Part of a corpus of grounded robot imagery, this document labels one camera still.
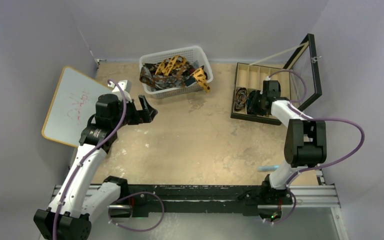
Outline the navy blue shell pattern tie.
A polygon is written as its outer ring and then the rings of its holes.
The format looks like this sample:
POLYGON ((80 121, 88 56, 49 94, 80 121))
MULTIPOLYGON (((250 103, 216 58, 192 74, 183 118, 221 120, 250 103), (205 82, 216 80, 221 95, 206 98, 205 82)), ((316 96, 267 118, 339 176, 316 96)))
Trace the navy blue shell pattern tie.
POLYGON ((253 90, 249 93, 246 103, 246 112, 248 115, 261 115, 261 99, 260 91, 253 90))

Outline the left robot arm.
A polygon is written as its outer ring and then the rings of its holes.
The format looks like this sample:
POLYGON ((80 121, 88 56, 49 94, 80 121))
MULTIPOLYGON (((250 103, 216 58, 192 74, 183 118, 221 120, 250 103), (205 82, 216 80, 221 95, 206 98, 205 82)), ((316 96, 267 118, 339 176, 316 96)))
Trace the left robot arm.
POLYGON ((137 194, 130 193, 124 178, 109 176, 91 197, 87 192, 97 168, 118 138, 117 130, 124 125, 151 123, 157 115, 144 95, 138 99, 141 110, 123 93, 98 97, 95 114, 81 132, 75 161, 63 185, 47 209, 38 209, 33 217, 44 239, 86 240, 93 222, 110 204, 135 204, 137 194))

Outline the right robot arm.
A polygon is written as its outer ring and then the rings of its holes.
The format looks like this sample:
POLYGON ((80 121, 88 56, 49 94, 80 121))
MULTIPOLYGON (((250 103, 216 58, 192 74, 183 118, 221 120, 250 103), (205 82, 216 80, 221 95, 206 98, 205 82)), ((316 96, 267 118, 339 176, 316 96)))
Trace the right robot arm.
POLYGON ((285 97, 277 80, 267 78, 262 90, 255 94, 251 109, 277 118, 287 128, 284 162, 266 178, 269 184, 260 196, 268 204, 280 198, 281 192, 296 178, 299 171, 316 167, 327 159, 326 123, 315 120, 298 110, 285 97))

